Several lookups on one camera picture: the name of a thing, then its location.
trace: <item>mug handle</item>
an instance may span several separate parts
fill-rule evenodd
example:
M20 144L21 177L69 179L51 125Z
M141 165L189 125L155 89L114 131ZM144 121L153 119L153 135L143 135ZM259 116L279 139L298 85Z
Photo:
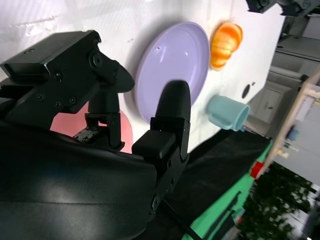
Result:
M213 115L209 115L209 121L224 130L229 130L233 126L232 123Z

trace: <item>screw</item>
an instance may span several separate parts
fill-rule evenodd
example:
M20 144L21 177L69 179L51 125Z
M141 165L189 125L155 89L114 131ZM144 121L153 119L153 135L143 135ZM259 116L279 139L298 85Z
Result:
M75 96L70 97L69 102L74 105L77 103L77 98Z
M61 83L62 72L60 70L55 70L53 74L54 74L54 78L57 79L59 83Z
M39 102L39 103L42 103L44 100L45 100L45 95L43 93L39 93L37 96L36 96L36 100Z
M61 106L61 102L56 101L55 104L54 104L54 106L58 109L58 108Z
M95 36L94 39L93 39L93 42L94 42L95 44L100 43L99 37Z
M102 66L102 57L99 53L96 53L95 55L93 55L92 61L97 68L100 68Z
M269 4L269 0L260 0L259 3L261 5L261 7L265 7Z
M305 0L302 3L302 9L307 9L310 6L310 1L309 0Z
M35 50L33 48L29 49L28 51L25 51L24 54L29 54L29 53L32 53L34 52Z
M152 209L155 210L158 207L158 204L160 202L160 198L158 195L155 195L152 201Z

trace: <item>purple plate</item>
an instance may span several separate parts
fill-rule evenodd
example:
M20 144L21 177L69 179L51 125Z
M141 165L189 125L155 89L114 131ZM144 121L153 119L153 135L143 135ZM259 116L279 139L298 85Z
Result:
M143 119L155 116L160 95L172 80L185 80L191 104L205 83L210 59L207 34L194 22L181 22L162 32L146 50L136 75L135 100Z

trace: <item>black cloth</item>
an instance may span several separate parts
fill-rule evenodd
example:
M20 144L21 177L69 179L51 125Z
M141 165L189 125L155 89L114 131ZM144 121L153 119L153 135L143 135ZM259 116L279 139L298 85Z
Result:
M219 131L190 153L189 162L166 201L191 225L248 172L268 144L268 139L247 131ZM155 218L135 240L180 240L184 234L160 205Z

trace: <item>light blue cup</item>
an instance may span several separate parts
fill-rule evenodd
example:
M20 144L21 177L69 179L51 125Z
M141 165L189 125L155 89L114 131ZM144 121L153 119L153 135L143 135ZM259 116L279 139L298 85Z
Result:
M239 131L248 118L250 107L226 96L213 96L206 108L209 121L219 128Z

